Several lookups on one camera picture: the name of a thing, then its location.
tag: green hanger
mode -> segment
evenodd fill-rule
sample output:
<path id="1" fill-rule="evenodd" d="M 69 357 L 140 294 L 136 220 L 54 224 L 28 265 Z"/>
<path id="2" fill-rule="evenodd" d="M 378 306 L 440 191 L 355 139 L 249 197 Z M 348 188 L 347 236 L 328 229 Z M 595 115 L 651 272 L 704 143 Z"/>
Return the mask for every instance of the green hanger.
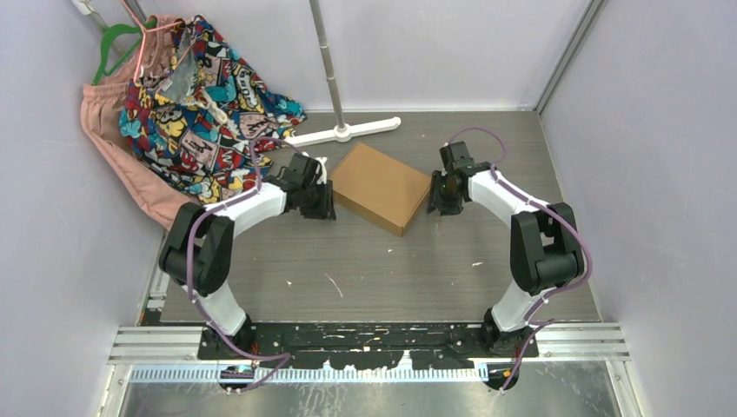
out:
<path id="1" fill-rule="evenodd" d="M 146 29 L 155 28 L 156 18 L 152 17 L 143 26 L 145 26 Z M 136 33 L 141 35 L 141 37 L 135 43 L 133 43 L 133 46 L 131 46 L 130 49 L 127 50 L 123 54 L 123 56 L 121 56 L 120 59 L 117 60 L 116 63 L 113 64 L 112 68 L 105 69 L 105 66 L 108 64 L 108 56 L 110 55 L 110 49 L 113 46 L 113 42 L 115 42 L 115 40 L 120 35 Z M 95 74 L 95 79 L 92 80 L 92 85 L 97 85 L 98 83 L 100 83 L 100 79 L 103 78 L 103 76 L 111 76 L 118 68 L 120 68 L 125 60 L 128 59 L 130 54 L 132 54 L 133 51 L 136 50 L 138 45 L 141 44 L 142 40 L 143 34 L 141 33 L 141 28 L 139 28 L 138 26 L 129 26 L 127 24 L 115 24 L 113 26 L 110 26 L 110 28 L 107 29 L 103 34 L 103 41 L 100 44 L 100 66 L 97 67 L 97 73 Z"/>

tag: gray wall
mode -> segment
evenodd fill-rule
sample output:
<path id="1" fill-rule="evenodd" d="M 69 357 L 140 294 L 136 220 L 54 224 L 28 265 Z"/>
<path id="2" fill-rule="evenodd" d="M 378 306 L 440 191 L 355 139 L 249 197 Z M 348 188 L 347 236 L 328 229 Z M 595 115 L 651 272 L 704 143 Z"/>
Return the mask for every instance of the gray wall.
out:
<path id="1" fill-rule="evenodd" d="M 609 2 L 543 117 L 653 415 L 737 407 L 735 21 L 735 2 Z"/>
<path id="2" fill-rule="evenodd" d="M 532 108 L 588 0 L 321 0 L 347 109 Z M 274 91 L 330 100 L 308 0 L 142 0 L 206 16 Z"/>
<path id="3" fill-rule="evenodd" d="M 7 3 L 2 20 L 0 415 L 93 415 L 162 232 L 80 128 L 99 34 L 68 1 Z"/>

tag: brown box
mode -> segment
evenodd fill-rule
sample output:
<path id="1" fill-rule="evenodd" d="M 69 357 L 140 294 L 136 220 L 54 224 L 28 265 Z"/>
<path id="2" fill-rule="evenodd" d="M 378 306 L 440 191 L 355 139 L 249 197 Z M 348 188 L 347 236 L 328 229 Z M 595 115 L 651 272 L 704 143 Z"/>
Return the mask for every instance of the brown box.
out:
<path id="1" fill-rule="evenodd" d="M 397 236 L 430 192 L 430 177 L 363 143 L 330 174 L 333 199 Z"/>

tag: wood grain surface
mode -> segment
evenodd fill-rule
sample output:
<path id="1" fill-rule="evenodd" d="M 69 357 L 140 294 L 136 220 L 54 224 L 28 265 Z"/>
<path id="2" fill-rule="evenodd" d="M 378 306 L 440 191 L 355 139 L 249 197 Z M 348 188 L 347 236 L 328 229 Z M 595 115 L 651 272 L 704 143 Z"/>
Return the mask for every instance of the wood grain surface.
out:
<path id="1" fill-rule="evenodd" d="M 332 169 L 353 142 L 362 141 L 429 174 L 441 168 L 438 149 L 444 142 L 461 129 L 478 126 L 505 141 L 508 159 L 501 171 L 510 181 L 549 202 L 561 200 L 533 112 L 353 113 L 347 121 L 390 116 L 402 118 L 399 129 L 305 150 L 327 156 Z M 334 125 L 332 114 L 314 113 L 298 133 Z M 468 132 L 461 139 L 477 162 L 491 162 L 501 153 L 496 141 L 482 133 Z M 284 149 L 269 153 L 277 168 L 289 163 L 290 155 Z M 340 206 L 335 211 L 336 222 L 305 220 L 292 212 L 236 238 L 229 283 L 255 321 L 479 321 L 512 280 L 509 230 L 477 204 L 467 203 L 460 215 L 442 218 L 437 212 L 426 214 L 423 205 L 403 237 Z M 556 296 L 536 317 L 599 319 L 588 287 Z M 176 286 L 169 287 L 162 319 L 201 320 Z"/>

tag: clothing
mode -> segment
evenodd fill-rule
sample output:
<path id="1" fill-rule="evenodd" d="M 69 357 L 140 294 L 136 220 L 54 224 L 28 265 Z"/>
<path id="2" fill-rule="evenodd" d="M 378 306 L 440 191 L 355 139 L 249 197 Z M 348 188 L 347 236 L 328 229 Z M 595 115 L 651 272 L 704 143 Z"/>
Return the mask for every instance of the clothing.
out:
<path id="1" fill-rule="evenodd" d="M 166 30 L 170 68 L 144 71 L 130 83 L 120 130 L 166 183 L 203 203 L 219 202 L 256 185 L 255 163 L 262 173 L 271 166 L 264 156 L 251 161 L 249 142 L 292 136 L 306 115 L 299 103 L 270 92 L 204 17 L 181 22 Z M 258 153 L 279 147 L 255 145 Z"/>
<path id="2" fill-rule="evenodd" d="M 157 16 L 161 24 L 173 23 L 174 17 Z M 143 67 L 148 74 L 162 74 L 172 57 L 171 36 L 154 32 L 147 36 Z M 82 129 L 100 154 L 113 168 L 138 206 L 152 219 L 171 228 L 179 207 L 190 199 L 171 188 L 134 156 L 120 133 L 120 114 L 128 98 L 129 82 L 136 71 L 137 51 L 113 76 L 99 85 L 85 84 L 81 111 Z"/>

